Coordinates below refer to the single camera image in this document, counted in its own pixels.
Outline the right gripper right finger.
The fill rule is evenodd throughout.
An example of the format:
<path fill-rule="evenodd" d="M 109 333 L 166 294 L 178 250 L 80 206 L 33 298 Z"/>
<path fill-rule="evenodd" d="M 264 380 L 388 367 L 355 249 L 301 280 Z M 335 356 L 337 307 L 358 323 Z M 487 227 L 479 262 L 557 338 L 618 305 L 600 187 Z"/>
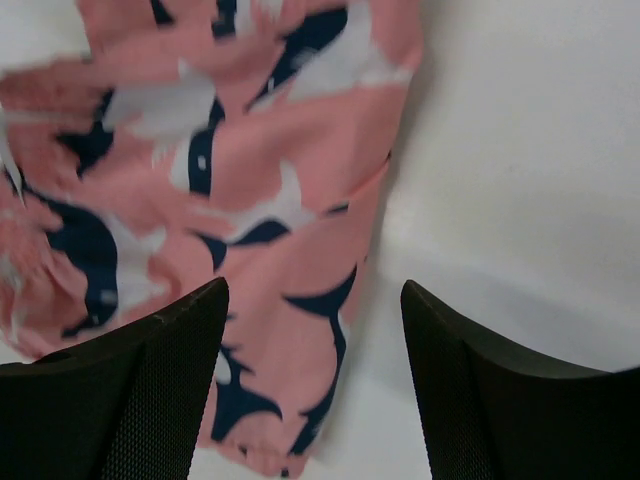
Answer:
<path fill-rule="evenodd" d="M 635 479 L 639 371 L 604 372 L 529 349 L 415 281 L 404 335 L 436 479 Z"/>

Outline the pink shark print shorts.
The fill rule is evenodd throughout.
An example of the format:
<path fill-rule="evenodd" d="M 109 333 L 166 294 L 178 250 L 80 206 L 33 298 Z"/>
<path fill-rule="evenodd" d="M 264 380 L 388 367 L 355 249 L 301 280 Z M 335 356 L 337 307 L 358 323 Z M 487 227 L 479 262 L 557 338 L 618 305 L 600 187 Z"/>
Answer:
<path fill-rule="evenodd" d="M 301 476 L 333 403 L 422 58 L 416 1 L 80 1 L 1 76 L 1 334 L 38 358 L 211 279 L 198 445 Z"/>

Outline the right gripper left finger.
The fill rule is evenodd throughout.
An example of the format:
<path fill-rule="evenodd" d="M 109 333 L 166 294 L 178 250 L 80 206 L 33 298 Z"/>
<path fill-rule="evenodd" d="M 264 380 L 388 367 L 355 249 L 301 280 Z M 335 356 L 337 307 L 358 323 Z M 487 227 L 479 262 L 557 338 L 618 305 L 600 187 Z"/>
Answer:
<path fill-rule="evenodd" d="M 187 478 L 228 302 L 215 279 L 97 338 L 3 365 L 2 477 Z"/>

